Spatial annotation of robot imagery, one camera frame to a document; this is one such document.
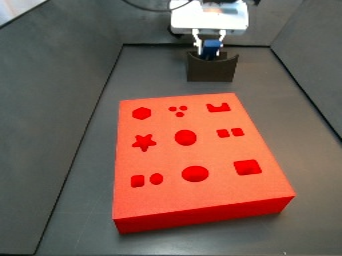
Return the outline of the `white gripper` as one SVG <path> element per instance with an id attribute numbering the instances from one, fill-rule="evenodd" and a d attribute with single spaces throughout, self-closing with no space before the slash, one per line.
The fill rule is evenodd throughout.
<path id="1" fill-rule="evenodd" d="M 221 47 L 226 34 L 243 34 L 249 28 L 249 8 L 243 0 L 218 3 L 218 0 L 171 0 L 171 31 L 175 34 L 192 34 L 198 55 L 202 55 L 202 35 L 218 35 Z"/>

